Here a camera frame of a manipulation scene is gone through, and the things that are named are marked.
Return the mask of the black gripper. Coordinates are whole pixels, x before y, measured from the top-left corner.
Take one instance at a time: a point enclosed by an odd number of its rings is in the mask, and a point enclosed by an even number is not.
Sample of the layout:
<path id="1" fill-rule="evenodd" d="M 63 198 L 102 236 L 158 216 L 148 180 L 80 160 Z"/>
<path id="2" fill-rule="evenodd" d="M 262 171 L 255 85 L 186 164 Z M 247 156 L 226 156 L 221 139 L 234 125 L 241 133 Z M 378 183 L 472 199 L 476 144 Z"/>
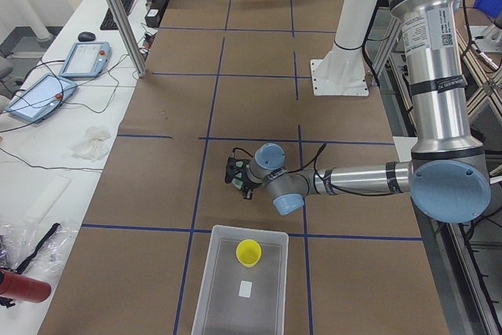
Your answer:
<path id="1" fill-rule="evenodd" d="M 261 185 L 261 181 L 255 182 L 251 180 L 245 171 L 242 171 L 240 181 L 242 182 L 242 197 L 244 199 L 252 199 L 253 191 Z"/>

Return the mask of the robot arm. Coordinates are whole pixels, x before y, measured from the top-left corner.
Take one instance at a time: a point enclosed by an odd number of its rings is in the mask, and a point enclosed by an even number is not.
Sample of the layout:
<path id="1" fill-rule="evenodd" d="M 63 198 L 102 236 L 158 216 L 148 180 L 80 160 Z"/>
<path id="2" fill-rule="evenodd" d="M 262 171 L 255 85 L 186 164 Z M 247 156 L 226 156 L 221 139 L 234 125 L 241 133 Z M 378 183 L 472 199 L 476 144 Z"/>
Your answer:
<path id="1" fill-rule="evenodd" d="M 457 0 L 388 0 L 398 18 L 409 72 L 417 142 L 409 162 L 382 166 L 285 168 L 277 144 L 260 147 L 250 160 L 229 162 L 225 180 L 251 198 L 264 187 L 277 211 L 301 208 L 309 195 L 358 196 L 410 193 L 429 217 L 463 223 L 481 215 L 491 190 L 484 147 L 471 135 L 454 20 Z M 344 0 L 333 48 L 311 62 L 315 91 L 350 96 L 363 89 L 356 76 L 360 52 L 377 0 Z"/>

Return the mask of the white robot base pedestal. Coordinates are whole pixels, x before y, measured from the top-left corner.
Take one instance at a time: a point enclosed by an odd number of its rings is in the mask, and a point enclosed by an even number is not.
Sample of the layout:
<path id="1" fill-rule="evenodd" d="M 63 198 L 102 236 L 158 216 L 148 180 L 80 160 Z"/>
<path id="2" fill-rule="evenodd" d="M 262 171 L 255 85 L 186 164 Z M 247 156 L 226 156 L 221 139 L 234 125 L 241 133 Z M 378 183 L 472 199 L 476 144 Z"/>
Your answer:
<path id="1" fill-rule="evenodd" d="M 362 55 L 377 0 L 344 0 L 332 49 L 311 61 L 316 96 L 368 96 Z"/>

